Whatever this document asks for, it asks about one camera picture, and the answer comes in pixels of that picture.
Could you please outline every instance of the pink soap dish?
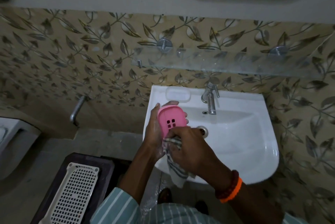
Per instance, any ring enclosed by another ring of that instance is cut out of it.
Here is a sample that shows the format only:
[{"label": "pink soap dish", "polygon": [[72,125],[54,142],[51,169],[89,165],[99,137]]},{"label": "pink soap dish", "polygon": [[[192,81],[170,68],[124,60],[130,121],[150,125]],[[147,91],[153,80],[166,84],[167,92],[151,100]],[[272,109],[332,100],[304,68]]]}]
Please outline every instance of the pink soap dish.
[{"label": "pink soap dish", "polygon": [[168,105],[159,109],[157,119],[163,132],[163,138],[173,127],[184,127],[187,125],[184,111],[176,105]]}]

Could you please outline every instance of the cloth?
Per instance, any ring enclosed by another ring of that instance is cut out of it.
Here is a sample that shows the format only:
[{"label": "cloth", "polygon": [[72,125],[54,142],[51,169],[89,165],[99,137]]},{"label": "cloth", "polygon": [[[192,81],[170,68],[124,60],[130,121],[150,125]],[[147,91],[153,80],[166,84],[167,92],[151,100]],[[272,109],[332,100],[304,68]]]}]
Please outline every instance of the cloth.
[{"label": "cloth", "polygon": [[163,152],[166,154],[168,160],[167,165],[169,167],[171,180],[178,188],[182,188],[189,173],[182,169],[177,163],[173,162],[168,142],[173,143],[180,150],[182,148],[182,141],[180,137],[177,136],[175,138],[164,138],[162,143]]},{"label": "cloth", "polygon": [[[114,188],[93,214],[91,224],[220,224],[195,208],[179,204],[160,204],[140,220],[137,202],[126,192]],[[286,213],[282,224],[308,224]]]}]

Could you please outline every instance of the person's left hand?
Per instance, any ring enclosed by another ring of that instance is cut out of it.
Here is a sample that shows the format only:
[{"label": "person's left hand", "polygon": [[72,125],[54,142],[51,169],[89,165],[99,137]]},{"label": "person's left hand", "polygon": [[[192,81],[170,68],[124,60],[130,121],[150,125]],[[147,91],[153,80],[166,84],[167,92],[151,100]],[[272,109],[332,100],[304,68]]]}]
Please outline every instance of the person's left hand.
[{"label": "person's left hand", "polygon": [[[169,101],[163,106],[167,105],[178,105],[179,101]],[[164,156],[163,148],[162,148],[162,131],[161,126],[159,125],[157,119],[158,110],[161,108],[159,103],[151,110],[151,115],[149,119],[149,123],[145,129],[145,137],[143,143],[147,145],[149,148],[153,149],[153,154],[155,157],[155,161],[158,161],[161,157]]]}]

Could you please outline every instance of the white plastic basket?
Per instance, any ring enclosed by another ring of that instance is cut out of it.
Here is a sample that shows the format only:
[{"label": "white plastic basket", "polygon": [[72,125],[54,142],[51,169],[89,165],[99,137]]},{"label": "white plastic basket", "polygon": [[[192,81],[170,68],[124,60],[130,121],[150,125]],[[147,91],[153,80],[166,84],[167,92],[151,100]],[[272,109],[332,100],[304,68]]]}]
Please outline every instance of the white plastic basket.
[{"label": "white plastic basket", "polygon": [[90,201],[98,167],[69,163],[66,175],[39,224],[80,224]]}]

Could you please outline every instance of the sink basin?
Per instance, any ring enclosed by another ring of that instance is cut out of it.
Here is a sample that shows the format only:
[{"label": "sink basin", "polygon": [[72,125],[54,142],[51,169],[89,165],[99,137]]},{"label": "sink basin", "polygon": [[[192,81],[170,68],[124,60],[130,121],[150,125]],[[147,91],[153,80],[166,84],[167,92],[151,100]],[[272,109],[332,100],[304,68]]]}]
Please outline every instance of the sink basin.
[{"label": "sink basin", "polygon": [[[165,91],[168,86],[152,86],[145,128],[150,111],[157,102],[168,102]],[[204,126],[208,130],[205,138],[217,157],[230,169],[236,169],[245,184],[261,182],[277,169],[279,151],[264,98],[261,94],[219,91],[215,97],[216,115],[206,114],[207,104],[201,101],[204,89],[188,88],[191,99],[179,106],[188,114],[189,126]],[[166,156],[155,165],[169,174]],[[206,184],[196,176],[189,181]]]}]

